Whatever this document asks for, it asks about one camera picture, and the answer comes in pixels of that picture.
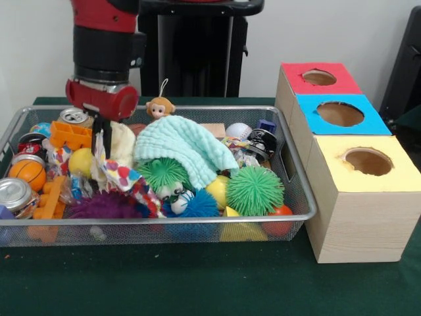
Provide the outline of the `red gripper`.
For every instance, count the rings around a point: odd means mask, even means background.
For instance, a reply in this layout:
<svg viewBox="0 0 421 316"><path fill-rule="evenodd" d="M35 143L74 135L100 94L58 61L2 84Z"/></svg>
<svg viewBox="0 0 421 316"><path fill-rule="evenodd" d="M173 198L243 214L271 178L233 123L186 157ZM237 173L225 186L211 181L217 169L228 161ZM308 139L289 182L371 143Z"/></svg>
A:
<svg viewBox="0 0 421 316"><path fill-rule="evenodd" d="M102 129L105 157L111 157L112 127L110 120L119 121L129 118L136 109L139 94L127 84L96 84L71 78L66 83L66 96L73 106L98 113L93 117L93 140Z"/></svg>

